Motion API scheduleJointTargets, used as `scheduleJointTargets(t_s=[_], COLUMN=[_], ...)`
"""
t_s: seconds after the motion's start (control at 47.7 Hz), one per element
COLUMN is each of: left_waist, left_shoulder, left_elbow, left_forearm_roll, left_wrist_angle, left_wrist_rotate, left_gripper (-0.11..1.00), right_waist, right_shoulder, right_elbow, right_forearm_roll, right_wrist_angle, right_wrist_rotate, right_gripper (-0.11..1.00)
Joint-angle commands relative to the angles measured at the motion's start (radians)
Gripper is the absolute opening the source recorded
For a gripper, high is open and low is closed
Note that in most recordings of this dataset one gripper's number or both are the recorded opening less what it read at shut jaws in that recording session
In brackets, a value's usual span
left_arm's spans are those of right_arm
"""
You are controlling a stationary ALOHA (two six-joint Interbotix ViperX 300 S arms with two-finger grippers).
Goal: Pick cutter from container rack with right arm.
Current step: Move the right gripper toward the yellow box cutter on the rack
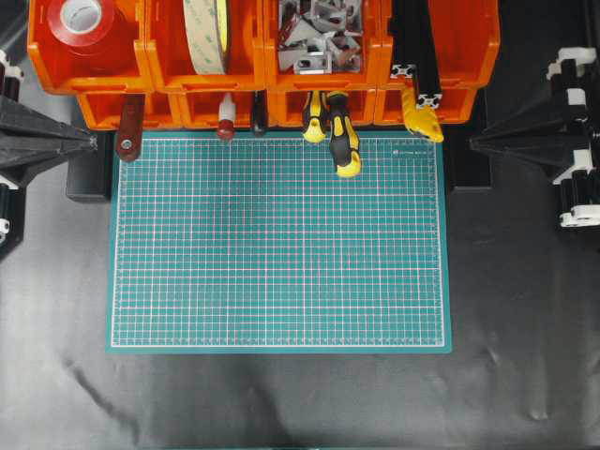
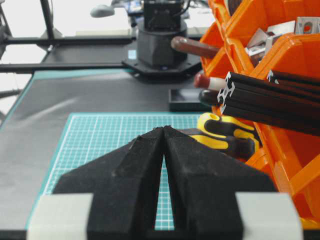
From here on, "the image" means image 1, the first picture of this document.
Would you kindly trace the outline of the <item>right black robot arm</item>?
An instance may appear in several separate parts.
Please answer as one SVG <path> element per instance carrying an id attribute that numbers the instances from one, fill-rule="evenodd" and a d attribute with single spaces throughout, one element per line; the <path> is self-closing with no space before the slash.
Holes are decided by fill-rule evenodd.
<path id="1" fill-rule="evenodd" d="M 556 188 L 563 228 L 599 225 L 599 50 L 567 47 L 547 67 L 550 95 L 470 140 L 535 164 Z"/>

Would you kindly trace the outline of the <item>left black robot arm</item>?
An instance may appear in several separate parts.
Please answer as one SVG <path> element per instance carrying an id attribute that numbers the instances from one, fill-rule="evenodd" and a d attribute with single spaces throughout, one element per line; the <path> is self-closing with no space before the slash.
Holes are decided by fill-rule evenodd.
<path id="1" fill-rule="evenodd" d="M 1 53 L 1 257 L 23 240 L 26 189 L 36 176 L 98 151 L 96 134 L 19 101 L 24 73 Z"/>

